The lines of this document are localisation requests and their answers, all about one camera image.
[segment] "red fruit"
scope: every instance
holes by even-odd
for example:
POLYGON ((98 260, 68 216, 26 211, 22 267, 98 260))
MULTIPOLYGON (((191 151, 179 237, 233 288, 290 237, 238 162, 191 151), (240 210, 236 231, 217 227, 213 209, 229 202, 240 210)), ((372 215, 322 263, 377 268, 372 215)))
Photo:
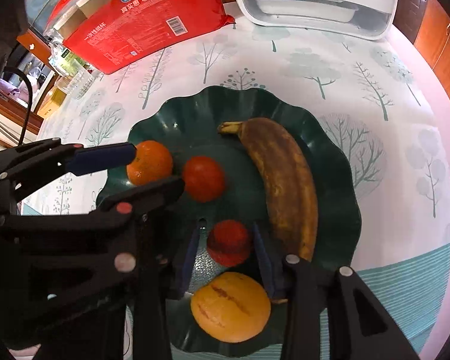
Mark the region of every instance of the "red fruit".
POLYGON ((219 163, 205 156, 192 157, 183 167, 185 191, 200 203, 210 202, 225 191, 225 175, 219 163))
POLYGON ((238 221, 219 222, 208 235, 207 252, 222 266, 237 266, 250 256, 251 235, 238 221))

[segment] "banana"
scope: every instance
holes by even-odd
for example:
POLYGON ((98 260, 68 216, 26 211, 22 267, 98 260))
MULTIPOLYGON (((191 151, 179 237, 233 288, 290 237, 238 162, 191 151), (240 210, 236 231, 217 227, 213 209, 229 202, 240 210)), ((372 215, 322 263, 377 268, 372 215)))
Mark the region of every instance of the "banana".
POLYGON ((221 134, 235 134, 262 176, 270 223, 288 254, 312 260, 318 203, 310 168, 288 131, 271 119, 225 122, 221 134))

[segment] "tangerine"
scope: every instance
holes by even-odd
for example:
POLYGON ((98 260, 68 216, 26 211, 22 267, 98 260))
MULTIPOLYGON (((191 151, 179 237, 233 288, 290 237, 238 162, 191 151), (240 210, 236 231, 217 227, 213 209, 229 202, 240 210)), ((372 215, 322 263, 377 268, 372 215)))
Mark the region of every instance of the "tangerine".
POLYGON ((127 176, 133 185, 144 185, 171 176, 173 159, 164 145, 145 140, 136 148, 135 159, 127 165, 127 176))

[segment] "paper cup package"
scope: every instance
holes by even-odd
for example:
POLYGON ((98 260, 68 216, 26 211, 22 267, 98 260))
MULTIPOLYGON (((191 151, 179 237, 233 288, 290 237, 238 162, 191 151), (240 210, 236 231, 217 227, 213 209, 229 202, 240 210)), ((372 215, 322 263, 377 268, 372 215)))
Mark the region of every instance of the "paper cup package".
POLYGON ((221 0, 60 0, 46 35, 111 74, 233 22, 221 0))

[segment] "black cable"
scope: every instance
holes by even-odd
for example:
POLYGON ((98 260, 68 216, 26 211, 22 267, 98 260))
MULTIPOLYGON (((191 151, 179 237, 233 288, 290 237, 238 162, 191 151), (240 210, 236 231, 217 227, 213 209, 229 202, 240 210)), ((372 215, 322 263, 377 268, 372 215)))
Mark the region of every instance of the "black cable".
POLYGON ((25 85, 27 86, 27 89, 28 89, 27 114, 25 115, 25 120, 23 122, 23 127, 22 127, 22 133, 20 133, 20 139, 18 140, 18 145, 17 145, 17 146, 20 146, 23 144, 23 140, 25 138, 25 132, 27 131, 28 119, 30 117, 30 112, 32 111, 32 100, 33 100, 34 92, 32 89, 32 84, 30 83, 30 80, 27 78, 27 75, 25 73, 23 73, 20 69, 18 69, 16 67, 11 67, 11 66, 5 66, 3 68, 3 71, 13 73, 13 74, 16 74, 17 76, 19 76, 23 80, 23 82, 25 83, 25 85))

